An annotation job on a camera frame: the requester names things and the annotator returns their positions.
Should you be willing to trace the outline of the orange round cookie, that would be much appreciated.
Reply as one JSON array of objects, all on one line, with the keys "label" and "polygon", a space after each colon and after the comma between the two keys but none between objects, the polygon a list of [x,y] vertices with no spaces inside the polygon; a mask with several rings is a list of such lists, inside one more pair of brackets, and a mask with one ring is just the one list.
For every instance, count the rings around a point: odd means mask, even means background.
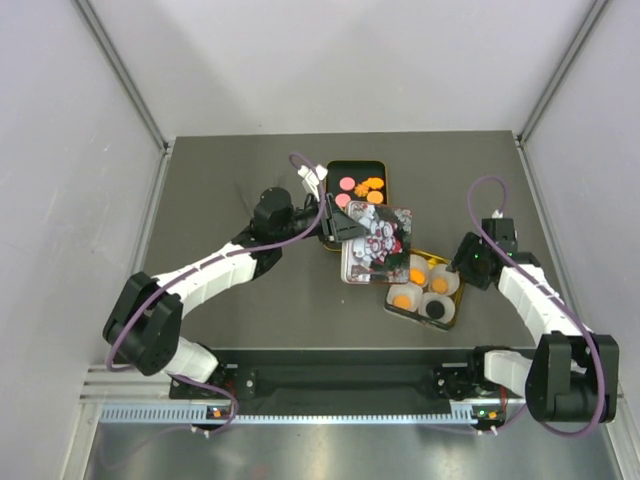
[{"label": "orange round cookie", "polygon": [[430,288],[433,292],[446,295],[449,290],[448,281],[443,277],[436,277],[431,281]]}]

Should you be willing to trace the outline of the gold tin lid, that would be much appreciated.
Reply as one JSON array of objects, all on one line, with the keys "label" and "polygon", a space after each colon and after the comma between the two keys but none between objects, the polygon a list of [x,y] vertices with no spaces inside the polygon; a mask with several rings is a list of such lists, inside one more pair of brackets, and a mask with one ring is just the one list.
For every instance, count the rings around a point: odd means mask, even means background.
[{"label": "gold tin lid", "polygon": [[405,284],[409,281],[412,211],[351,201],[346,214],[365,235],[342,244],[341,279],[346,284]]}]

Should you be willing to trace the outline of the black sandwich cookie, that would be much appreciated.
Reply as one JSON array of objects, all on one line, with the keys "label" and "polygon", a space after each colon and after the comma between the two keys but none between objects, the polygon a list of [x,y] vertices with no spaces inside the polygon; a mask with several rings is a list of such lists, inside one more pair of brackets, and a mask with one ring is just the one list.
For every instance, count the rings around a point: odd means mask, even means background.
[{"label": "black sandwich cookie", "polygon": [[426,316],[430,319],[438,320],[446,313],[445,305],[439,300],[431,300],[425,304]]}]

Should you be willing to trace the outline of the orange shell cookie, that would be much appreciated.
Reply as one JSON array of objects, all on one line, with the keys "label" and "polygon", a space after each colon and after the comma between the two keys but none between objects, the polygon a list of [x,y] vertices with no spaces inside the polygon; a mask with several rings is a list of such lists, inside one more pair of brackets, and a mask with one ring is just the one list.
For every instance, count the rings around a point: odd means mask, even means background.
[{"label": "orange shell cookie", "polygon": [[406,295],[398,295],[393,299],[393,305],[397,308],[409,310],[412,307],[412,300]]}]

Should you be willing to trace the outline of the steel serving tongs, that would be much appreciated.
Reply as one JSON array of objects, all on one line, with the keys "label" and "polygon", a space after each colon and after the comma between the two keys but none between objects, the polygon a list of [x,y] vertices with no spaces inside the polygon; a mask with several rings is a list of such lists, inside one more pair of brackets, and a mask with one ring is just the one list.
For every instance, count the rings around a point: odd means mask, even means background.
[{"label": "steel serving tongs", "polygon": [[241,174],[240,177],[234,181],[236,194],[249,219],[254,216],[254,209],[259,203],[262,194],[270,188],[281,187],[282,182],[281,175],[257,175],[249,173]]}]

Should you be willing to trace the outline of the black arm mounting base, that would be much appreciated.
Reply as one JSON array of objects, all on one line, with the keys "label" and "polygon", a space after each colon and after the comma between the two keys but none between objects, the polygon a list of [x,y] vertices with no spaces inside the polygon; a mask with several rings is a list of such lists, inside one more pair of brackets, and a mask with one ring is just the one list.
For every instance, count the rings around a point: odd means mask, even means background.
[{"label": "black arm mounting base", "polygon": [[204,399],[215,394],[214,387],[232,394],[241,402],[258,402],[305,397],[315,402],[338,394],[352,398],[358,394],[379,397],[402,392],[430,401],[463,400],[492,395],[500,389],[481,381],[467,364],[349,364],[349,365],[253,365],[223,364],[203,381],[175,380],[170,396],[176,399]]}]

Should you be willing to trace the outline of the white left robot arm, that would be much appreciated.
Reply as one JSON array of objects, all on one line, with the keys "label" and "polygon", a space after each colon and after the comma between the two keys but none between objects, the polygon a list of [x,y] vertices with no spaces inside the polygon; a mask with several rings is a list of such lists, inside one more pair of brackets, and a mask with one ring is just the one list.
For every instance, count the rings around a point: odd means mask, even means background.
[{"label": "white left robot arm", "polygon": [[220,250],[168,274],[138,272],[127,280],[102,332],[111,347],[108,369],[121,358],[145,376],[165,373],[205,396],[220,394],[227,374],[211,351],[181,337],[186,315],[266,274],[286,245],[313,237],[344,242],[366,234],[328,193],[308,194],[304,206],[296,208],[287,190],[264,191],[249,225]]}]

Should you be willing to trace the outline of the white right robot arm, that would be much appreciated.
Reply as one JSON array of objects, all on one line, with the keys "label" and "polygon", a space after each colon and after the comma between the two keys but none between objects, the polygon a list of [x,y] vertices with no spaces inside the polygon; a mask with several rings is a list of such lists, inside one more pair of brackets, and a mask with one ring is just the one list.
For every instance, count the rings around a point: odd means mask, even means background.
[{"label": "white right robot arm", "polygon": [[515,308],[536,349],[526,357],[509,347],[474,349],[466,380],[476,394],[499,387],[523,397],[538,422],[608,423],[617,411],[619,346],[575,318],[530,252],[519,249],[515,224],[501,212],[463,238],[449,271],[468,285],[494,287]]}]

